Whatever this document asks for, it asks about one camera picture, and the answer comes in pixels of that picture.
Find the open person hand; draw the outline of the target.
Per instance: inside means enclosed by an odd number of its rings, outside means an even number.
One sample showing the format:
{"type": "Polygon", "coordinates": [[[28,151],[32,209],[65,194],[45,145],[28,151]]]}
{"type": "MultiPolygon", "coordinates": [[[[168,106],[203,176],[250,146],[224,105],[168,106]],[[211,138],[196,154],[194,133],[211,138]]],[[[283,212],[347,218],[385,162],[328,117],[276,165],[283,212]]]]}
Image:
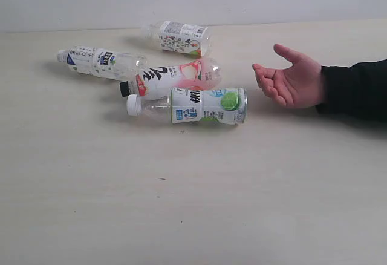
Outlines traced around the open person hand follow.
{"type": "Polygon", "coordinates": [[[291,66],[275,69],[252,65],[258,87],[265,96],[286,108],[311,108],[322,104],[325,88],[321,64],[281,44],[275,44],[273,49],[291,66]]]}

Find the black sleeve forearm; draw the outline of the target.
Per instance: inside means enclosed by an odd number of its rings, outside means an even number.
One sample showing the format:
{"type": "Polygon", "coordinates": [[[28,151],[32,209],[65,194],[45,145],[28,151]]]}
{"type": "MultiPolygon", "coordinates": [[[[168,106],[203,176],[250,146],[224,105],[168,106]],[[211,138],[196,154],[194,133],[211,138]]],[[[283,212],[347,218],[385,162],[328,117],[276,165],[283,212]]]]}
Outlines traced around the black sleeve forearm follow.
{"type": "Polygon", "coordinates": [[[386,124],[386,60],[350,67],[323,66],[323,102],[317,112],[386,124]]]}

